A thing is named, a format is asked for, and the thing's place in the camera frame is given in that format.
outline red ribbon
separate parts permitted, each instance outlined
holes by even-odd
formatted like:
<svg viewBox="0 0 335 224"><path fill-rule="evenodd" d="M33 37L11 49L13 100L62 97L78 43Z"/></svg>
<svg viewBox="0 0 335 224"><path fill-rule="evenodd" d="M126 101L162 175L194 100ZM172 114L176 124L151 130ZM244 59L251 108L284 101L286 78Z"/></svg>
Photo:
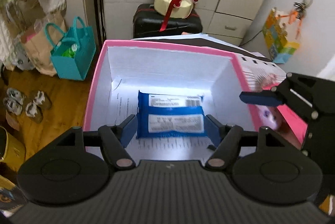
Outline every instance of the red ribbon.
<svg viewBox="0 0 335 224"><path fill-rule="evenodd" d="M167 23L169 21L171 12L173 8L179 8L182 0L171 0L170 5L167 9L167 12L165 14L162 26L160 27L160 32L164 31L167 27Z"/></svg>

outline white wall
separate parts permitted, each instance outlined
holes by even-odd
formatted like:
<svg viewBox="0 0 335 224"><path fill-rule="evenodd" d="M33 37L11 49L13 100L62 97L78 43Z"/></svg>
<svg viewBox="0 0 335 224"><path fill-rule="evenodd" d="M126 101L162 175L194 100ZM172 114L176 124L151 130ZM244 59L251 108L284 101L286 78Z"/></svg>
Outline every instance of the white wall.
<svg viewBox="0 0 335 224"><path fill-rule="evenodd" d="M326 67L321 70L317 77L335 81L335 55L327 63Z"/></svg>
<svg viewBox="0 0 335 224"><path fill-rule="evenodd" d="M273 7L279 10L291 10L294 2L302 0L264 0L255 20L253 21L244 41L251 39L262 26ZM293 57L281 67L286 71L316 76L335 54L335 2L334 0L314 0L307 10L303 22L302 45ZM258 51L269 57L264 38L260 34L245 46L249 51Z"/></svg>

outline cabinet drawer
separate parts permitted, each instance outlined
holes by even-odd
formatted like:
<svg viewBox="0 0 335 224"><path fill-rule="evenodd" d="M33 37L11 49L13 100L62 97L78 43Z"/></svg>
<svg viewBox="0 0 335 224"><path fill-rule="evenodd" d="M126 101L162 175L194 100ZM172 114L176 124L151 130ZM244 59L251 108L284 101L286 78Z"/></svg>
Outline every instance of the cabinet drawer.
<svg viewBox="0 0 335 224"><path fill-rule="evenodd" d="M208 33L243 38L252 21L232 15L214 13Z"/></svg>
<svg viewBox="0 0 335 224"><path fill-rule="evenodd" d="M236 38L236 37L229 37L229 36L224 36L224 35L216 35L216 34L208 34L209 36L213 37L213 38L216 38L216 39L219 39L219 40L222 40L226 43L231 43L233 45L237 45L239 46L240 43L242 42L242 38Z"/></svg>

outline barcode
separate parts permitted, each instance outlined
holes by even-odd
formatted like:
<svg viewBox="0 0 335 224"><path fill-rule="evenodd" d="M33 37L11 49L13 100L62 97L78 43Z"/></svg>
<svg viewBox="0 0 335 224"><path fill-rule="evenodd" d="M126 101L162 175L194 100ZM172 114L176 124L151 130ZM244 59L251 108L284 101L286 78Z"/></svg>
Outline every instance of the barcode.
<svg viewBox="0 0 335 224"><path fill-rule="evenodd" d="M178 102L166 102L166 103L161 103L161 102L153 102L153 106L179 106Z"/></svg>
<svg viewBox="0 0 335 224"><path fill-rule="evenodd" d="M197 107L197 106L200 106L200 100L186 99L186 107Z"/></svg>
<svg viewBox="0 0 335 224"><path fill-rule="evenodd" d="M164 125L164 126L158 126L158 127L152 127L151 131L155 132L155 131L165 131L165 130L173 130L173 125L172 126L168 126L168 125Z"/></svg>
<svg viewBox="0 0 335 224"><path fill-rule="evenodd" d="M175 127L176 131L181 131L181 132L194 132L194 131L201 131L202 130L202 125L200 123L195 124L195 125L177 125Z"/></svg>

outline teal tote bag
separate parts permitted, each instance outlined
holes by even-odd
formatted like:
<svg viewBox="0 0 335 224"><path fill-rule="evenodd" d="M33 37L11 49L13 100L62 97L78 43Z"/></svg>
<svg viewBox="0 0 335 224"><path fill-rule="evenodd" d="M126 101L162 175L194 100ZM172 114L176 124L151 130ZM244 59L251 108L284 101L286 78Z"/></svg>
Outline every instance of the teal tote bag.
<svg viewBox="0 0 335 224"><path fill-rule="evenodd" d="M81 23L82 28L77 27L78 21ZM53 26L62 33L63 37L59 42L51 40L48 33L49 26ZM73 20L73 26L66 33L54 23L47 23L44 32L53 46L53 49L50 51L51 61L58 76L61 79L84 80L96 51L92 27L85 26L83 20L77 16ZM68 51L73 44L77 46L74 57L63 56L63 53Z"/></svg>

